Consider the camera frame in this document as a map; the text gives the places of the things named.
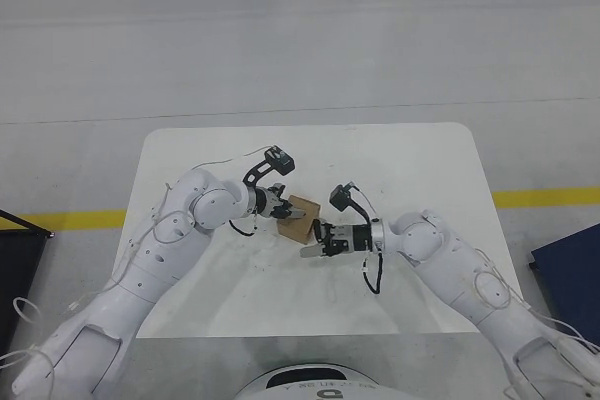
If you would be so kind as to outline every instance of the cable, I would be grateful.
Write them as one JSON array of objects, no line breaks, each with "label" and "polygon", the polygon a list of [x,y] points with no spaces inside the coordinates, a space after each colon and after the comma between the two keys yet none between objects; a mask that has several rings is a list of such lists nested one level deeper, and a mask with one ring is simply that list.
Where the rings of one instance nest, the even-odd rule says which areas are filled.
[{"label": "cable", "polygon": [[367,195],[364,194],[364,192],[362,190],[360,190],[360,188],[358,188],[356,185],[353,185],[351,187],[354,188],[355,190],[357,190],[362,195],[362,197],[364,197],[364,199],[367,201],[367,204],[369,204],[369,207],[371,208],[371,211],[373,211],[374,218],[378,218],[378,212],[376,211],[375,208],[373,208],[373,204],[371,204],[371,201],[369,200],[369,198],[367,197]]},{"label": "cable", "polygon": [[192,169],[192,170],[194,170],[194,169],[196,169],[196,168],[198,168],[198,167],[202,167],[203,165],[215,165],[215,164],[224,164],[224,163],[228,163],[228,162],[230,162],[230,161],[233,161],[233,160],[235,160],[236,158],[240,158],[240,157],[247,157],[247,156],[250,156],[250,155],[252,155],[252,154],[255,154],[255,153],[259,152],[260,150],[268,149],[268,148],[271,148],[271,147],[273,147],[273,145],[271,145],[271,146],[263,146],[263,147],[260,147],[259,149],[256,149],[256,150],[254,150],[254,151],[252,151],[252,152],[250,152],[250,153],[247,153],[247,154],[243,154],[243,155],[241,155],[241,156],[237,156],[237,157],[229,158],[229,159],[222,160],[222,161],[209,161],[209,162],[206,162],[206,163],[198,164],[198,165],[196,165],[195,167],[193,167],[193,168],[191,168],[191,169]]},{"label": "cable", "polygon": [[[247,157],[247,156],[250,156],[250,155],[252,155],[252,154],[255,154],[255,153],[257,153],[257,152],[259,152],[259,151],[261,151],[261,150],[268,149],[268,148],[271,148],[271,147],[273,147],[273,145],[270,145],[270,146],[263,146],[263,147],[260,147],[260,148],[258,148],[258,149],[256,149],[256,150],[253,150],[253,151],[251,151],[251,152],[249,152],[249,153],[243,154],[243,155],[241,155],[241,156],[237,156],[237,157],[229,158],[229,159],[226,159],[226,160],[204,162],[204,163],[201,163],[201,164],[198,164],[198,165],[194,166],[193,168],[191,168],[191,170],[194,170],[194,169],[196,169],[196,168],[202,167],[202,166],[204,166],[204,165],[215,165],[215,164],[224,164],[224,163],[228,163],[228,162],[230,162],[230,161],[233,161],[233,160],[235,160],[235,159],[237,159],[237,158],[240,158],[240,157]],[[112,285],[110,285],[110,286],[108,286],[108,287],[105,287],[105,288],[103,288],[103,289],[101,289],[101,290],[98,290],[98,291],[91,291],[91,292],[84,293],[82,296],[80,296],[80,298],[78,298],[78,300],[76,300],[76,301],[74,301],[73,303],[69,304],[69,306],[68,306],[68,307],[67,307],[67,309],[66,309],[66,310],[65,310],[65,311],[62,313],[62,315],[66,314],[66,313],[68,313],[68,312],[74,311],[76,308],[78,308],[78,307],[80,306],[80,303],[81,303],[81,302],[82,302],[82,301],[83,301],[85,298],[87,298],[87,297],[90,297],[90,296],[94,296],[94,295],[98,295],[98,294],[102,294],[102,293],[105,293],[105,292],[108,292],[109,290],[111,290],[111,289],[113,289],[114,287],[118,286],[118,285],[120,284],[120,282],[121,282],[121,281],[124,279],[124,277],[126,276],[126,274],[127,274],[127,271],[129,270],[129,267],[130,267],[130,265],[131,265],[131,261],[132,261],[132,260],[135,258],[136,254],[137,254],[137,253],[138,253],[138,251],[140,250],[140,245],[142,244],[142,241],[144,240],[144,238],[145,238],[145,237],[146,237],[146,236],[147,236],[149,233],[151,233],[151,234],[153,235],[153,238],[154,238],[154,240],[155,240],[156,242],[158,242],[158,243],[160,243],[160,244],[164,244],[164,245],[169,245],[169,244],[175,244],[175,243],[177,243],[177,242],[181,241],[182,239],[184,239],[185,237],[187,237],[187,235],[189,235],[189,234],[190,234],[190,233],[191,233],[191,232],[192,232],[192,231],[195,229],[195,228],[194,228],[194,225],[193,225],[193,224],[191,224],[191,222],[195,222],[195,221],[192,221],[192,218],[190,218],[190,216],[189,216],[189,213],[188,213],[188,211],[187,211],[187,210],[175,210],[175,211],[171,211],[171,212],[167,213],[167,214],[166,214],[166,215],[164,215],[164,216],[161,216],[161,214],[162,214],[162,209],[164,208],[164,205],[165,205],[165,204],[166,204],[166,202],[167,202],[167,197],[169,196],[169,192],[170,192],[170,191],[173,189],[173,188],[172,188],[172,187],[169,185],[169,183],[166,183],[166,182],[165,182],[165,185],[166,185],[166,187],[167,187],[167,188],[166,188],[166,190],[165,190],[165,192],[164,192],[164,196],[162,197],[162,201],[160,202],[160,206],[158,207],[158,211],[157,211],[157,212],[156,212],[156,213],[155,213],[155,214],[152,216],[153,224],[152,224],[151,228],[150,228],[150,229],[148,229],[148,230],[146,230],[145,232],[143,232],[143,233],[142,233],[142,235],[140,235],[140,238],[139,238],[138,240],[136,240],[135,242],[130,242],[130,243],[131,243],[131,245],[130,245],[130,246],[127,246],[127,248],[125,249],[125,254],[126,254],[126,252],[127,252],[129,249],[132,249],[132,252],[131,252],[131,254],[129,255],[129,257],[127,258],[127,263],[126,263],[126,264],[125,264],[125,266],[124,266],[124,270],[122,271],[122,274],[120,275],[120,278],[119,278],[117,281],[116,281],[115,279],[113,279],[113,277],[115,276],[116,272],[117,272],[117,271],[118,271],[118,269],[120,268],[120,263],[122,263],[122,260],[124,260],[124,259],[126,258],[126,257],[125,257],[125,254],[123,254],[123,255],[122,255],[122,257],[120,258],[120,261],[118,262],[118,265],[117,265],[117,266],[114,268],[114,270],[113,270],[113,273],[111,274],[111,278],[110,278],[110,279],[111,279],[111,280],[114,282]],[[173,215],[176,215],[176,214],[180,214],[180,215],[184,216],[184,218],[186,218],[186,219],[187,219],[187,220],[190,222],[190,224],[189,224],[189,225],[190,225],[190,229],[189,229],[189,230],[188,230],[186,233],[184,233],[182,236],[179,236],[179,237],[178,237],[177,239],[175,239],[175,240],[162,240],[162,239],[160,239],[160,238],[158,237],[158,235],[156,234],[156,227],[157,227],[157,226],[158,226],[160,223],[162,223],[162,221],[164,221],[164,220],[166,220],[167,218],[170,218],[171,216],[173,216]]]},{"label": "cable", "polygon": [[367,258],[365,258],[362,262],[362,276],[364,277],[364,282],[367,284],[367,287],[369,288],[369,290],[371,290],[371,293],[373,294],[380,294],[380,282],[382,281],[382,264],[382,253],[378,253],[378,275],[376,276],[376,287],[374,289],[373,286],[371,286],[371,283],[369,282],[369,278],[367,277],[367,271],[365,271],[367,269]]},{"label": "cable", "polygon": [[[544,319],[544,320],[551,321],[551,322],[554,322],[556,324],[562,325],[562,326],[566,327],[567,329],[570,329],[573,333],[575,333],[575,336],[574,336],[574,335],[566,334],[564,332],[560,332],[560,334],[564,336],[564,337],[558,338],[558,340],[557,340],[556,350],[558,351],[558,354],[560,355],[560,359],[566,365],[568,365],[571,369],[573,369],[582,379],[585,379],[585,380],[587,380],[589,382],[592,382],[595,385],[600,386],[600,382],[599,381],[596,381],[596,380],[592,379],[591,377],[585,376],[582,372],[578,371],[571,363],[569,363],[569,361],[565,358],[564,354],[561,352],[561,350],[559,348],[559,345],[560,345],[560,340],[564,340],[565,338],[570,338],[570,339],[573,339],[573,340],[576,340],[576,341],[582,343],[594,355],[600,354],[600,346],[598,346],[597,344],[591,343],[588,340],[586,340],[582,336],[582,334],[580,332],[578,332],[578,330],[576,328],[574,328],[573,326],[567,324],[566,322],[560,321],[559,319],[547,317],[546,315],[543,315],[542,313],[534,310],[533,307],[529,303],[527,303],[522,298],[522,296],[514,288],[511,287],[511,285],[509,285],[505,281],[504,277],[502,276],[502,274],[500,273],[500,271],[496,267],[496,264],[491,260],[491,258],[489,258],[489,256],[484,251],[482,251],[480,249],[477,249],[477,248],[475,250],[482,255],[482,257],[485,259],[485,261],[487,261],[487,263],[489,264],[490,268],[493,271],[493,272],[483,271],[482,273],[487,273],[487,274],[491,274],[491,275],[495,276],[496,279],[498,279],[500,281],[500,283],[502,283],[507,288],[507,290],[509,291],[509,295],[511,296],[511,294],[513,293],[516,296],[517,300],[527,310],[529,310],[530,313],[532,313],[533,315],[535,315],[538,318],[541,318],[541,319]],[[476,281],[477,281],[477,279],[474,279],[474,288],[476,289],[476,292],[478,293],[478,296],[480,297],[480,299],[483,300],[485,302],[485,304],[487,304],[490,307],[493,307],[495,309],[506,308],[506,307],[496,308],[492,304],[490,304],[488,301],[486,301],[486,299],[484,299],[484,297],[480,294],[480,291],[477,288],[477,282]]]},{"label": "cable", "polygon": [[238,232],[238,233],[239,233],[239,234],[241,234],[242,236],[251,237],[251,236],[255,235],[255,232],[250,232],[250,233],[247,233],[247,232],[244,232],[244,231],[242,231],[242,230],[238,229],[238,228],[237,228],[237,227],[236,227],[236,226],[233,224],[233,221],[231,221],[231,220],[229,221],[229,225],[231,225],[231,227],[233,228],[233,230],[234,230],[234,231]]},{"label": "cable", "polygon": [[[24,314],[24,312],[20,309],[20,307],[18,307],[19,301],[22,301],[23,303],[30,305],[36,311],[36,314],[38,314],[38,321],[34,321]],[[33,304],[33,302],[31,302],[30,300],[25,299],[24,297],[16,297],[15,299],[13,299],[13,308],[15,309],[16,313],[20,316],[20,318],[22,318],[25,322],[27,322],[29,324],[41,325],[42,322],[44,321],[42,312],[40,311],[38,306]],[[32,357],[33,355],[41,356],[47,362],[47,364],[49,364],[49,367],[50,367],[50,378],[51,379],[50,379],[50,383],[49,383],[49,392],[47,394],[47,400],[51,400],[51,395],[53,393],[53,386],[55,384],[55,379],[56,379],[55,365],[53,364],[53,361],[51,361],[51,358],[49,358],[49,356],[47,354],[43,353],[42,351],[40,351],[38,349],[37,340],[36,340],[36,341],[34,341],[34,343],[31,345],[31,347],[29,349],[16,350],[16,351],[7,353],[3,356],[0,356],[0,361],[6,360],[7,358],[18,355],[18,354],[23,354],[23,357],[20,357],[17,360],[12,361],[10,363],[0,365],[0,370],[3,370],[5,368],[9,368],[13,365],[19,364],[19,363],[23,362],[24,360],[26,360],[28,357]]]}]

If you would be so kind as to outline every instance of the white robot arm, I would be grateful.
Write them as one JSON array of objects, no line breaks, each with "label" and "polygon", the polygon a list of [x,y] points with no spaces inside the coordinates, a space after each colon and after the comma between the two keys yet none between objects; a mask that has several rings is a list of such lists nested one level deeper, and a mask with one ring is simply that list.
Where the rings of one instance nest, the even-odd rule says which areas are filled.
[{"label": "white robot arm", "polygon": [[[293,159],[274,146],[242,182],[219,181],[201,168],[182,176],[136,228],[104,289],[40,347],[55,366],[58,386],[74,394],[106,398],[142,322],[160,297],[195,266],[216,228],[252,214],[304,216],[304,211],[280,198],[283,186],[256,186],[272,170],[286,175],[294,168]],[[37,388],[43,388],[43,393],[48,390],[50,378],[48,361],[37,355],[13,382],[12,390],[31,398]]]},{"label": "white robot arm", "polygon": [[436,296],[493,344],[521,399],[600,399],[600,348],[542,323],[491,260],[433,212],[408,213],[392,224],[370,220],[351,199],[351,188],[357,189],[353,183],[339,185],[330,202],[340,211],[352,206],[367,224],[314,221],[318,245],[303,249],[303,257],[397,253]]}]

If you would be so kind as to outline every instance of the white table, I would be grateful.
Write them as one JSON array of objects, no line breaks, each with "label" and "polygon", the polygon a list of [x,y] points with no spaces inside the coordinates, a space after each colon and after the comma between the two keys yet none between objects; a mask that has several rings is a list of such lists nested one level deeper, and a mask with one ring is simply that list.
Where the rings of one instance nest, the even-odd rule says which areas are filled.
[{"label": "white table", "polygon": [[[295,159],[296,170],[286,177],[272,173],[261,185],[286,184],[286,195],[319,202],[321,216],[336,224],[362,221],[354,211],[339,213],[328,203],[331,190],[350,180],[384,218],[433,209],[487,252],[519,290],[473,137],[454,123],[153,132],[142,150],[117,258],[136,224],[160,200],[165,182],[173,184],[201,162],[273,144]],[[242,179],[261,153],[208,169],[220,179]],[[382,293],[374,296],[362,279],[363,254],[301,259],[301,245],[279,237],[275,221],[259,221],[251,238],[219,228],[198,265],[163,296],[138,337],[475,331],[399,257],[385,260]]]}]

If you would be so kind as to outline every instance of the yellow floor line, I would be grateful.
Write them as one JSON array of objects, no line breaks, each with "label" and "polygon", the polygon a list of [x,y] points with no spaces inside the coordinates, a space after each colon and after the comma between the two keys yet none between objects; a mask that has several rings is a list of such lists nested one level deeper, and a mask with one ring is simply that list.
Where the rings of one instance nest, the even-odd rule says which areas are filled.
[{"label": "yellow floor line", "polygon": [[497,208],[600,205],[600,187],[493,192]]},{"label": "yellow floor line", "polygon": [[[126,212],[127,210],[73,211],[18,216],[52,232],[58,232],[121,228]],[[18,225],[0,218],[0,230],[17,228],[19,228]]]},{"label": "yellow floor line", "polygon": [[[600,205],[600,187],[512,190],[493,192],[492,196],[494,204],[499,209]],[[125,214],[126,210],[100,210],[25,214],[19,217],[52,232],[58,232],[121,228]],[[0,218],[0,230],[17,227]]]}]

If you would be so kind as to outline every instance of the small brown box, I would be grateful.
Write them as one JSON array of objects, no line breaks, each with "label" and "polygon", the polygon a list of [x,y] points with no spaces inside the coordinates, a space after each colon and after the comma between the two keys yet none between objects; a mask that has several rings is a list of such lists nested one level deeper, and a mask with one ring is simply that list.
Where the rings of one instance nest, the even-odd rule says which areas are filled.
[{"label": "small brown box", "polygon": [[300,219],[278,220],[278,233],[296,242],[307,244],[311,237],[313,220],[320,216],[320,204],[294,195],[289,196],[289,202],[294,207],[304,210],[306,214]]}]

